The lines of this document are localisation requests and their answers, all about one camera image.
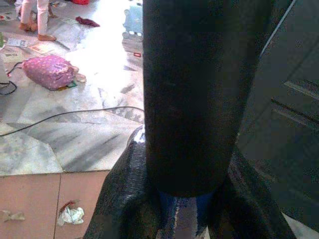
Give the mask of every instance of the black cylinder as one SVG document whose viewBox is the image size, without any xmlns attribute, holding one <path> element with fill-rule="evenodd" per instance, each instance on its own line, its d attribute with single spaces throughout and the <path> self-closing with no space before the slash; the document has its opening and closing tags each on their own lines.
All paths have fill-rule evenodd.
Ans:
<svg viewBox="0 0 319 239">
<path fill-rule="evenodd" d="M 223 182 L 254 78 L 270 0 L 145 0 L 149 178 L 173 196 Z"/>
</svg>

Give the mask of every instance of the white pants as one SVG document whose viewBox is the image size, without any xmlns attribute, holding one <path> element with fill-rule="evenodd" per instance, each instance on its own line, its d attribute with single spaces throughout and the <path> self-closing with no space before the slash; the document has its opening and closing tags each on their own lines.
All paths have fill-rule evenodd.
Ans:
<svg viewBox="0 0 319 239">
<path fill-rule="evenodd" d="M 37 1 L 38 9 L 38 34 L 45 35 L 48 22 L 49 0 L 24 0 L 21 10 L 21 22 L 28 24 L 35 1 Z"/>
</svg>

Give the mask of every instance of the pink floor tile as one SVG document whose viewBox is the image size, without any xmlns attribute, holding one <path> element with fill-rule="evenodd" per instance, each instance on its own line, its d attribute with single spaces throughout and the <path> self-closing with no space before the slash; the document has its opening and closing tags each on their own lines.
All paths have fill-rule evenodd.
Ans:
<svg viewBox="0 0 319 239">
<path fill-rule="evenodd" d="M 53 239 L 59 183 L 59 174 L 1 177 L 0 211 L 23 212 L 25 221 L 0 221 L 0 238 Z"/>
<path fill-rule="evenodd" d="M 77 207 L 84 209 L 84 223 L 56 226 L 55 239 L 82 238 L 92 218 L 102 184 L 108 172 L 62 174 L 58 209 L 71 200 L 80 200 Z"/>
</svg>

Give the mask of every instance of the gray cabinet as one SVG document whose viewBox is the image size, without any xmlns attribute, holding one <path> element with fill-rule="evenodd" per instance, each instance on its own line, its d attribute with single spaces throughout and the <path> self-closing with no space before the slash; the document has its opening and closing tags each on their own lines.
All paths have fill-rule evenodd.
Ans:
<svg viewBox="0 0 319 239">
<path fill-rule="evenodd" d="M 238 137 L 291 217 L 319 231 L 319 1 L 297 0 L 258 66 Z"/>
</svg>

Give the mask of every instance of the pink polka dot bag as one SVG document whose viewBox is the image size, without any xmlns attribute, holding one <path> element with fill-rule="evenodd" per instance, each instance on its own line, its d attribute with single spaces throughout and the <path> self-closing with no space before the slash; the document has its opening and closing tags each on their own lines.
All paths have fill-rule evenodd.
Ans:
<svg viewBox="0 0 319 239">
<path fill-rule="evenodd" d="M 22 68 L 27 77 L 52 91 L 69 85 L 75 76 L 70 62 L 55 55 L 30 58 Z"/>
</svg>

